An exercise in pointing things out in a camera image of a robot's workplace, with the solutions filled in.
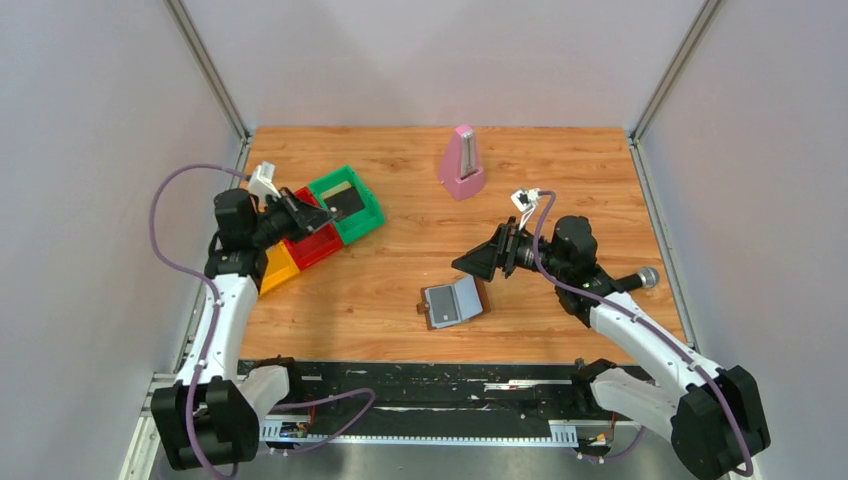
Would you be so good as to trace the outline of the brown leather card holder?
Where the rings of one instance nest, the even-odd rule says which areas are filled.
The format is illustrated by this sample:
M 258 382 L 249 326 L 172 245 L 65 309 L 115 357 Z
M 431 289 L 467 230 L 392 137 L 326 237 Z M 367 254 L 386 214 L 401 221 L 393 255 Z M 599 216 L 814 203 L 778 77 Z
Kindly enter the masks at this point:
M 486 315 L 491 312 L 490 300 L 486 291 L 485 282 L 483 280 L 476 279 L 471 275 L 465 275 L 464 277 L 457 279 L 453 283 L 442 285 L 451 285 L 454 288 L 456 294 L 460 322 L 453 326 L 467 323 L 472 319 L 475 319 L 482 315 Z M 426 290 L 431 287 L 442 285 L 435 285 L 422 288 L 420 291 L 421 299 L 416 304 L 416 311 L 418 314 L 424 316 L 427 328 L 429 330 L 437 329 L 432 329 L 429 326 L 427 315 L 428 304 L 426 302 Z

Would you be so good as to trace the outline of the black striped card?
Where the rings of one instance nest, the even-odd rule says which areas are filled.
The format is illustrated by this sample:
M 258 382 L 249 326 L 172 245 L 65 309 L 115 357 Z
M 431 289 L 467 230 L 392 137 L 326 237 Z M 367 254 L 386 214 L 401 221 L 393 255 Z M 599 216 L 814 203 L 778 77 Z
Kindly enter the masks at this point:
M 336 221 L 342 221 L 366 208 L 364 200 L 355 188 L 339 190 L 328 196 L 325 203 L 334 213 Z

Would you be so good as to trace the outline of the grey card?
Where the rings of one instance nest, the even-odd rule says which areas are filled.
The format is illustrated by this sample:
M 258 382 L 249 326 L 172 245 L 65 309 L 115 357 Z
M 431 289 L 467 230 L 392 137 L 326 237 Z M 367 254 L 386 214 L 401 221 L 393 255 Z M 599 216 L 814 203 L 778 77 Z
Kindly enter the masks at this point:
M 432 329 L 441 329 L 460 322 L 457 299 L 451 285 L 431 287 L 426 290 L 428 322 Z

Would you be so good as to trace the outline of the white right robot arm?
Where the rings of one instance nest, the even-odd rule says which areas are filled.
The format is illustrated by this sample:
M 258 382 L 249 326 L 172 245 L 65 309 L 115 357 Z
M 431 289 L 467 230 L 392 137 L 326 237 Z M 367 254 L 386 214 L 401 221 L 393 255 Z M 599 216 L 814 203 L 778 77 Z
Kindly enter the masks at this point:
M 720 366 L 662 329 L 630 294 L 653 287 L 657 273 L 615 279 L 598 263 L 597 248 L 583 216 L 560 218 L 549 239 L 511 217 L 452 266 L 482 281 L 517 268 L 544 275 L 567 314 L 616 343 L 649 376 L 639 380 L 606 359 L 579 368 L 572 380 L 588 407 L 621 413 L 664 438 L 698 479 L 751 473 L 753 457 L 771 445 L 754 376 Z

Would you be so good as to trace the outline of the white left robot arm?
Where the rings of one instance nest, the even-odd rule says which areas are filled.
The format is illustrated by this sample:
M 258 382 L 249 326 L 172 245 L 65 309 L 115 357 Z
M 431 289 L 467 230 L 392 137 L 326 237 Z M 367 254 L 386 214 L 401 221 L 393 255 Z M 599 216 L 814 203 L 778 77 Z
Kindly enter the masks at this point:
M 332 223 L 333 212 L 289 189 L 259 198 L 242 188 L 213 200 L 217 230 L 201 274 L 200 339 L 174 384 L 154 391 L 153 415 L 175 470 L 238 465 L 255 458 L 261 418 L 290 391 L 291 360 L 274 360 L 236 381 L 239 349 L 259 296 L 268 250 L 300 241 Z

